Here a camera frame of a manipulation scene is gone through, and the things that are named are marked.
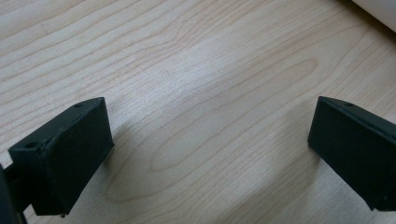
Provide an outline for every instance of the wooden table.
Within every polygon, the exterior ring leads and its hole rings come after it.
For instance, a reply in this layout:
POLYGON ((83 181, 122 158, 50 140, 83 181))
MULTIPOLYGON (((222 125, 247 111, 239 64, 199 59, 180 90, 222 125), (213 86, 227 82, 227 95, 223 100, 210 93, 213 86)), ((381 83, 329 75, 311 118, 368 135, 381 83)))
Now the wooden table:
POLYGON ((0 148, 105 96, 116 146, 66 218, 395 223, 306 143, 318 96, 396 122, 396 34, 349 1, 0 3, 0 148))

